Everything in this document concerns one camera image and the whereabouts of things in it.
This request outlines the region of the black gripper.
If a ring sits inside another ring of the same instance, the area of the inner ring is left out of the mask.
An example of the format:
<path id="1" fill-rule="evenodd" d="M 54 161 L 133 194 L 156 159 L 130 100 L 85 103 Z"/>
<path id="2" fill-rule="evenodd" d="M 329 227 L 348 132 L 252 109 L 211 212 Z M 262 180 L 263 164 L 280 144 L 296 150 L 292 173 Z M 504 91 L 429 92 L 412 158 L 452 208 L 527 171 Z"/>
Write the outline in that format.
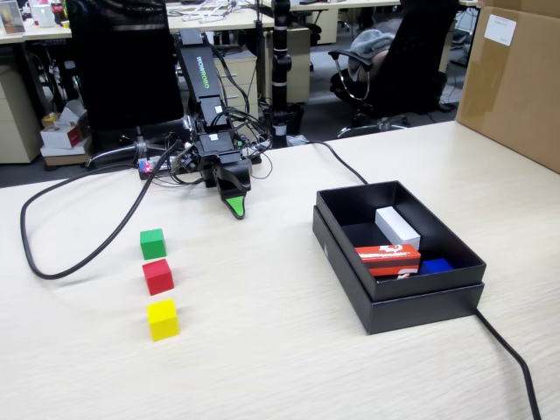
<path id="1" fill-rule="evenodd" d="M 251 161 L 234 146 L 226 131 L 200 134 L 195 144 L 197 171 L 207 188 L 218 185 L 220 196 L 237 220 L 245 217 L 245 195 L 251 190 Z"/>

